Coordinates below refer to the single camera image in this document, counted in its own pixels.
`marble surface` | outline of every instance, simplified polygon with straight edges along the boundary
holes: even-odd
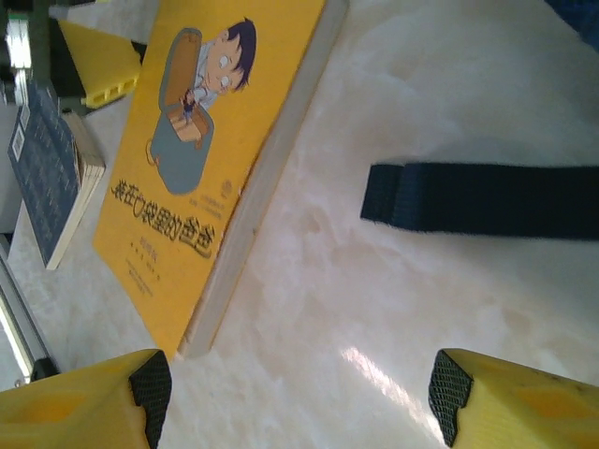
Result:
[[[127,36],[155,2],[76,19]],[[172,365],[160,447],[438,448],[435,353],[599,384],[599,244],[404,233],[358,218],[389,158],[597,164],[599,55],[541,0],[355,0],[213,350]],[[129,100],[89,118],[109,164]],[[153,346],[91,247],[10,263],[63,369]]]

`dark blue fabric strap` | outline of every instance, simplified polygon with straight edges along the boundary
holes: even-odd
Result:
[[[417,232],[599,239],[599,167],[371,167],[361,218]]]

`cartoon boy illustration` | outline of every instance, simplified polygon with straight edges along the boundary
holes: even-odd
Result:
[[[172,194],[196,190],[214,133],[208,109],[218,96],[249,84],[255,58],[256,28],[249,19],[206,43],[194,28],[175,37],[160,86],[161,115],[146,147],[148,163]]]

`yellow plastic block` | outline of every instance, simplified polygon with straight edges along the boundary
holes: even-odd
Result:
[[[86,94],[83,103],[88,108],[105,106],[135,89],[141,62],[130,40],[75,23],[58,24],[79,73]]]
[[[155,447],[169,397],[162,351],[139,351],[59,374],[0,393],[0,447]],[[148,431],[153,432],[150,439]]]
[[[599,388],[461,349],[439,351],[429,403],[457,449],[597,449]]]

